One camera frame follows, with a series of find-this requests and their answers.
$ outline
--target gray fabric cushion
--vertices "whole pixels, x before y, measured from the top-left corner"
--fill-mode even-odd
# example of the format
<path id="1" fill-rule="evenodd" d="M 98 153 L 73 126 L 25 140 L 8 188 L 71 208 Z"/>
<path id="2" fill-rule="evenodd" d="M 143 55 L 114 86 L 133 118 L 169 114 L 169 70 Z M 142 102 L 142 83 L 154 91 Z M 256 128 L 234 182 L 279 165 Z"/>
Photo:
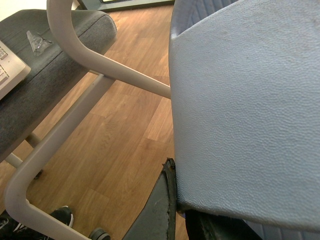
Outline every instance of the gray fabric cushion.
<path id="1" fill-rule="evenodd" d="M 101 11 L 73 11 L 79 39 L 93 51 L 105 53 L 117 29 Z M 54 44 L 40 56 L 32 52 L 27 31 L 41 34 Z M 0 22 L 0 40 L 17 54 L 31 72 L 0 100 L 0 162 L 10 154 L 88 72 L 73 61 L 52 37 L 45 10 L 22 10 Z"/>

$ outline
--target office chair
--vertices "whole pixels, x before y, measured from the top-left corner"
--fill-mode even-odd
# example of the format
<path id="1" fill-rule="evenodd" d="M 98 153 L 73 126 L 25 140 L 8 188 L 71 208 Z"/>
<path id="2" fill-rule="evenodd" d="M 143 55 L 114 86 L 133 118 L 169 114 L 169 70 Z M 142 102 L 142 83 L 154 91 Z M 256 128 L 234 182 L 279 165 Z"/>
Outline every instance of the office chair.
<path id="1" fill-rule="evenodd" d="M 115 79 L 167 98 L 170 98 L 170 87 L 100 55 L 116 39 L 113 20 L 100 11 L 71 11 L 72 3 L 72 0 L 49 0 L 48 16 L 45 10 L 23 10 L 0 22 L 1 41 L 31 67 L 26 79 L 0 102 L 0 160 L 10 156 L 24 139 L 34 146 L 26 160 L 18 161 L 5 190 L 6 210 L 16 221 L 53 239 L 87 240 L 31 205 L 26 200 L 28 185 Z M 27 31 L 39 33 L 54 44 L 42 55 L 34 56 Z M 83 61 L 78 64 L 63 50 Z M 89 70 L 102 74 L 50 132 L 37 141 L 32 131 Z M 97 233 L 93 232 L 92 239 L 107 237 L 104 232 Z"/>
<path id="2" fill-rule="evenodd" d="M 175 1 L 180 211 L 243 219 L 264 240 L 320 239 L 319 12 L 317 0 Z"/>

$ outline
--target wooden floor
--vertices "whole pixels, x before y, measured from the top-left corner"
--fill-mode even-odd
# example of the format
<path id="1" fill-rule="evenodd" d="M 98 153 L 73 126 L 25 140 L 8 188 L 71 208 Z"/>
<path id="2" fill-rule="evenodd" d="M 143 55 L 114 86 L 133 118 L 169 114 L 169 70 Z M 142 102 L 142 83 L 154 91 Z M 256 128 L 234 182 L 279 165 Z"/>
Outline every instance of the wooden floor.
<path id="1" fill-rule="evenodd" d="M 162 6 L 111 13 L 118 35 L 106 56 L 169 84 L 172 10 Z M 35 133 L 45 136 L 93 79 L 86 75 Z M 24 159 L 31 150 L 24 142 L 14 153 Z M 69 205 L 75 230 L 88 236 L 102 227 L 120 240 L 144 207 L 166 157 L 174 157 L 170 100 L 116 81 L 31 183 L 27 198 L 47 213 Z M 0 194 L 14 171 L 1 163 Z M 188 239 L 181 217 L 176 239 Z"/>

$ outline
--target white keyboard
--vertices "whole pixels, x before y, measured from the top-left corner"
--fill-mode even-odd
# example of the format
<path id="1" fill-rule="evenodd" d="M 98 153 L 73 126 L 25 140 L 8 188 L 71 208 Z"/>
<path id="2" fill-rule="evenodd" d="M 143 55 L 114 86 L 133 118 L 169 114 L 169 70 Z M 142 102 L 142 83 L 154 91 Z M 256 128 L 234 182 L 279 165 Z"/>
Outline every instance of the white keyboard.
<path id="1" fill-rule="evenodd" d="M 0 100 L 30 73 L 30 67 L 0 41 Z"/>

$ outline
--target shoe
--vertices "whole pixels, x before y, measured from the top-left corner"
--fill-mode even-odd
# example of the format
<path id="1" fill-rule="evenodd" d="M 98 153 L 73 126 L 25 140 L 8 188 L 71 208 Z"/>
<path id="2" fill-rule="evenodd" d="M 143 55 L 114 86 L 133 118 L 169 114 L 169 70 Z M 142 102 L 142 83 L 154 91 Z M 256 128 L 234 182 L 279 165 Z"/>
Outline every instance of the shoe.
<path id="1" fill-rule="evenodd" d="M 0 240 L 10 238 L 18 224 L 19 223 L 4 210 L 0 215 Z"/>
<path id="2" fill-rule="evenodd" d="M 50 215 L 69 227 L 72 227 L 72 225 L 74 224 L 74 215 L 72 214 L 71 209 L 68 206 L 60 207 L 54 210 Z M 26 227 L 21 223 L 19 223 L 16 226 L 16 228 L 13 230 L 11 239 L 12 240 L 53 240 L 52 238 L 46 235 L 43 235 L 42 233 L 37 232 L 29 227 Z"/>

